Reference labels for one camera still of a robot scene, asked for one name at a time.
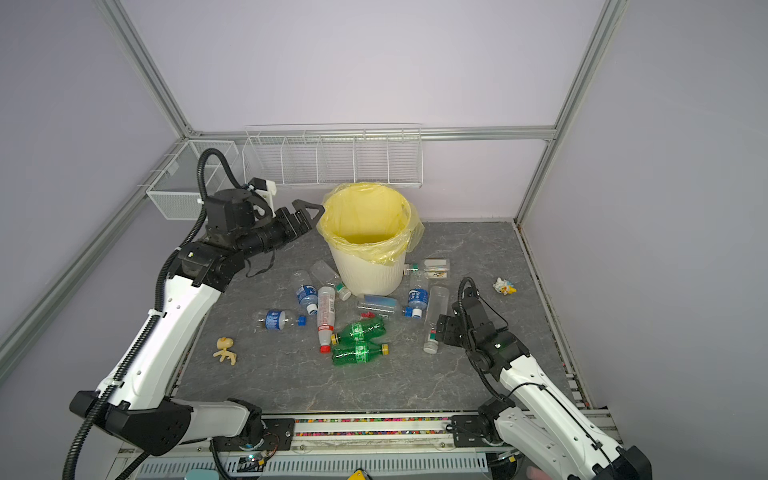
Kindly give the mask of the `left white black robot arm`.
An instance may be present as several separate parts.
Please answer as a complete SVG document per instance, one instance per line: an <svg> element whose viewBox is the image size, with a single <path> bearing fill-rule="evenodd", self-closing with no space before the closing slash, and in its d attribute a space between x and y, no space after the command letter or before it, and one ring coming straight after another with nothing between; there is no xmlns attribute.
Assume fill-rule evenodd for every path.
<svg viewBox="0 0 768 480"><path fill-rule="evenodd" d="M259 447L266 434L259 407L241 400L187 402L169 394L173 379L205 316L249 259L275 253L313 230L325 209L293 201L270 207L268 183L240 183L225 155L204 150L196 167L201 210L190 233L163 263L154 305L141 331L110 374L92 391L80 391L70 409L82 417L62 476L76 475L85 440L99 428L140 449L121 474L129 477L150 456L179 444L229 438L244 449Z"/></svg>

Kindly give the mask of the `blue label water bottle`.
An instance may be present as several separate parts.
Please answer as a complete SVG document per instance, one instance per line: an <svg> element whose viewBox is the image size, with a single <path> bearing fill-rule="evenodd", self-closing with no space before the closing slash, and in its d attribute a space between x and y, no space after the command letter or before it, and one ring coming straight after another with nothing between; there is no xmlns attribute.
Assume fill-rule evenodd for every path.
<svg viewBox="0 0 768 480"><path fill-rule="evenodd" d="M410 275L410 288L408 291L404 314L407 317L421 319L427 309L428 301L428 279L422 272L413 272Z"/></svg>

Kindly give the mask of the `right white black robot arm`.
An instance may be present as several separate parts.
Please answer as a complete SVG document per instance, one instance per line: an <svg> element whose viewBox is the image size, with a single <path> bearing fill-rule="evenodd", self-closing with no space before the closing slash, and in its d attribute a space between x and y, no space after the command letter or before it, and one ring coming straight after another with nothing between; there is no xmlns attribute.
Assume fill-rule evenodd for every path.
<svg viewBox="0 0 768 480"><path fill-rule="evenodd" d="M589 420L510 328L494 324L487 307L474 280L463 278L452 313L437 322L436 340L462 348L491 394L478 410L491 441L516 448L551 479L651 479L648 457Z"/></svg>

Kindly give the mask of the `tall clear bottle green cap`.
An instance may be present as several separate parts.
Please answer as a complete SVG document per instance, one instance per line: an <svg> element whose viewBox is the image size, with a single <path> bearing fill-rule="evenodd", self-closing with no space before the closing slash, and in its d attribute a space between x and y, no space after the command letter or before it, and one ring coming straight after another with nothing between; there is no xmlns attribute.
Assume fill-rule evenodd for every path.
<svg viewBox="0 0 768 480"><path fill-rule="evenodd" d="M442 285L434 285L429 291L429 301L424 320L425 341L423 350L427 354L436 354L439 343L436 340L437 322L445 315L449 306L449 290Z"/></svg>

